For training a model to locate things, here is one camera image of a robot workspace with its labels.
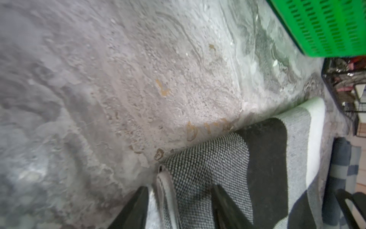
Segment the black white checkered scarf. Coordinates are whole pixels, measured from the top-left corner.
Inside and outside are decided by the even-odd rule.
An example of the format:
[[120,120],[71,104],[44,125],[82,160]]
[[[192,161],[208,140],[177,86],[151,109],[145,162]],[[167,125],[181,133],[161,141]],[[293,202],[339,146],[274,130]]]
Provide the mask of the black white checkered scarf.
[[318,190],[326,106],[320,97],[170,155],[156,186],[163,229],[215,228],[220,185],[255,229],[321,229]]

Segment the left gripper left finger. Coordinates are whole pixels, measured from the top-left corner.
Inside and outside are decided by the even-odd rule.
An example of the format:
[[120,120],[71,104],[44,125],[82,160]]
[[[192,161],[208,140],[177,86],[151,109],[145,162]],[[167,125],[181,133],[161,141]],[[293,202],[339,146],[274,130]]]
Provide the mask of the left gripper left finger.
[[148,187],[139,187],[108,229],[144,229],[147,221],[148,200]]

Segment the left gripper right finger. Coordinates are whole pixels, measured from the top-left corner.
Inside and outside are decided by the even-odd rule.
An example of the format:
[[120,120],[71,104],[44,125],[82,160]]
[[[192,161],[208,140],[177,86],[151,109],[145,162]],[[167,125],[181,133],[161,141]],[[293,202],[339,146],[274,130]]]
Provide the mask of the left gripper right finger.
[[211,202],[216,229],[254,229],[222,186],[212,186]]

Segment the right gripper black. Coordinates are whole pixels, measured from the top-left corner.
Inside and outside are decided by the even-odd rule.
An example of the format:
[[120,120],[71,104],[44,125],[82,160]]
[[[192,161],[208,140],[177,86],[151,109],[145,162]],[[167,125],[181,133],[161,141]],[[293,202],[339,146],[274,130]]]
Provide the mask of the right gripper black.
[[351,194],[344,189],[335,192],[336,200],[343,212],[350,229],[360,229],[352,213],[352,208],[356,208],[363,220],[366,220],[366,195],[362,192]]

